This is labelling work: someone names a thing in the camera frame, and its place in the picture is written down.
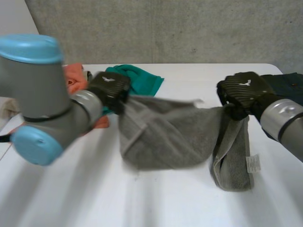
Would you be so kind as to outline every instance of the towel tag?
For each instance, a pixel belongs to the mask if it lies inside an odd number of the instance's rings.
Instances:
[[[259,154],[246,157],[247,172],[249,174],[258,173],[261,170]]]

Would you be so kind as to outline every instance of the white table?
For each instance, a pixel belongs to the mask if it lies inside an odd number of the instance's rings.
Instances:
[[[96,72],[108,66],[84,68]],[[137,66],[165,78],[156,96],[201,98],[207,107],[220,105],[215,87],[227,75],[281,73],[269,64]],[[20,122],[15,117],[4,131]],[[121,159],[115,116],[110,124],[77,139],[47,168],[27,163],[9,148],[0,161],[0,226],[303,226],[303,164],[268,139],[253,117],[250,149],[259,153],[262,170],[247,192],[219,189],[209,173],[210,160],[186,170],[138,172]]]

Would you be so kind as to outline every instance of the black fabric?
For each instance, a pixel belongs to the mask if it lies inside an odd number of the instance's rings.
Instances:
[[[272,87],[275,93],[303,105],[303,75],[298,73],[283,75],[263,75],[262,78]]]

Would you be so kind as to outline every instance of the teal cloth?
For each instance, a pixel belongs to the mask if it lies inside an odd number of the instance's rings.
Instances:
[[[155,96],[164,80],[133,65],[116,65],[108,67],[105,72],[115,72],[129,77],[131,79],[130,95]],[[111,112],[107,107],[103,108],[103,115]]]

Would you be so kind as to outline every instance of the concrete wall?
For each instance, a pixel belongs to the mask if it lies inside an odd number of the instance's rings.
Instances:
[[[271,63],[303,73],[302,0],[26,0],[66,63]]]

